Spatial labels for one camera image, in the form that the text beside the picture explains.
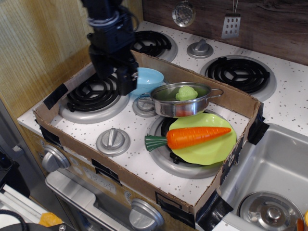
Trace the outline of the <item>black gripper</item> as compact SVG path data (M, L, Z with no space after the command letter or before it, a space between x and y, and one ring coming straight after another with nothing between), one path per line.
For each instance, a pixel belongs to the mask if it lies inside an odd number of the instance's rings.
M89 47L89 55L97 75L107 78L116 70L119 94L125 96L137 88L138 63L131 52L131 46L125 46L108 53L94 45Z

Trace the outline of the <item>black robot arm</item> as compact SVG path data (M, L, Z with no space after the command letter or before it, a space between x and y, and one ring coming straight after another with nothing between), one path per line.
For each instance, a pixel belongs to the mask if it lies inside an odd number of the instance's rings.
M116 74L119 95L125 96L137 87L139 65L131 52L135 43L134 15L121 3L120 0L82 1L88 12L88 24L93 28L87 39L96 73L101 79Z

